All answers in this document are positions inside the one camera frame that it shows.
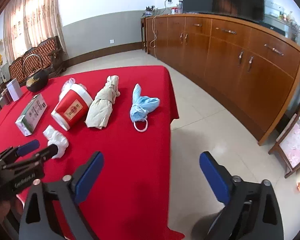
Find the person's left hand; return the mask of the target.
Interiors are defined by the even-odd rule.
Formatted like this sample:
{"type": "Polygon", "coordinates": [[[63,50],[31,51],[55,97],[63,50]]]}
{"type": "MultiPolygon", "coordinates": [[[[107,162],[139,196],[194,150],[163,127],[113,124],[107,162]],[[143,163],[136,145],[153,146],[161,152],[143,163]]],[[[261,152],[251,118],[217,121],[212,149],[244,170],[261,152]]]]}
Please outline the person's left hand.
{"type": "Polygon", "coordinates": [[[3,223],[11,207],[17,208],[18,204],[19,204],[18,198],[14,198],[12,200],[3,200],[0,202],[0,224],[3,223]]]}

